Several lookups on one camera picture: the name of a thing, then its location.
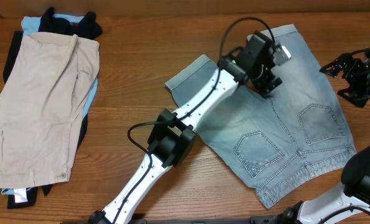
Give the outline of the light blue denim shorts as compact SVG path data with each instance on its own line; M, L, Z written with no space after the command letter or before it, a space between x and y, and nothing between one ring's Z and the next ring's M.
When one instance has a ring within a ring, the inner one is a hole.
M291 54L273 69L282 83L267 98L239 87L198 127L267 208L306 181L344 167L356 153L338 98L297 28L284 25L272 33Z

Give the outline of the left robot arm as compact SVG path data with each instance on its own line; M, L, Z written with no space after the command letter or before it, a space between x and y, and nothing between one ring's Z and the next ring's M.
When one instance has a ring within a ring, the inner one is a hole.
M163 110L151 123L149 146L138 170L111 203L89 217L88 223L129 223L158 179L186 158L207 115L248 81L262 94L272 91L282 82L272 68L290 58L283 45L260 32L255 32L245 47L220 55L214 74L195 96L174 112Z

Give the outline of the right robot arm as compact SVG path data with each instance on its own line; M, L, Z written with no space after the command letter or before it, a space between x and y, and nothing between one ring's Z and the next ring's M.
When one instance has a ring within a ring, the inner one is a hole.
M370 48L365 59L343 53L320 71L331 77L341 74L349 87L338 95L362 108L370 99ZM357 213L370 216L370 146L354 155L345 165L341 182L319 197L300 201L271 217L252 217L251 223L337 223Z

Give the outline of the black garment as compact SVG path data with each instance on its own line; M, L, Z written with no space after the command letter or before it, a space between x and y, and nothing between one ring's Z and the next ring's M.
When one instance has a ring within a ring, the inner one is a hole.
M54 7L48 8L41 17L25 16L21 22L21 27L22 29L14 31L12 36L2 73L4 82L7 82L12 72L24 35L43 31L65 35L76 34L79 37L94 40L103 33L101 26L96 22L95 12L89 11L84 16L71 16L57 14ZM1 193L7 196L8 209L19 209L33 206L37 200L37 191L37 187L29 187L19 195L15 194L15 189L2 189Z

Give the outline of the light blue shirt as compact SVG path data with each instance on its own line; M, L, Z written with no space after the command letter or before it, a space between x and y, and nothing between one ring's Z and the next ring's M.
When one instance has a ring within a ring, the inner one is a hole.
M16 59L17 54L19 53L19 47L21 45L21 39L23 35L30 35L41 30L62 34L76 33L85 37L89 37L90 39L95 39L103 33L101 26L96 22L96 14L94 12L87 12L85 16L70 16L65 14L53 14L52 16L49 15L42 17L25 16L21 22L21 27L22 31L15 31L11 41L11 46L9 48L3 71L3 79L5 83L10 75L11 70L13 69L14 59ZM80 147L80 144L85 137L88 128L88 112L95 98L97 89L98 79L96 78L92 85L90 95L85 103L77 148ZM26 194L23 196L27 201L19 199L21 204L24 202L31 202L34 204L37 197L37 190L37 187L26 188ZM14 198L14 189L2 189L1 194L8 195L9 203L19 203L16 202L16 199Z

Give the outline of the beige khaki shorts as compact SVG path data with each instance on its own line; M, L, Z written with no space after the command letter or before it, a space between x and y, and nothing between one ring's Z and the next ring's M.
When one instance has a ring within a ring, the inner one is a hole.
M0 189L70 179L99 43L36 32L22 38L0 93Z

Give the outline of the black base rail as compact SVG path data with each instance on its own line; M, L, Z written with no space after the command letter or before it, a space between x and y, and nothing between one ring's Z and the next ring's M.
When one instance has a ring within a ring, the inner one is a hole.
M207 220L131 220L129 224L268 224L273 216L254 216L246 219L207 219Z

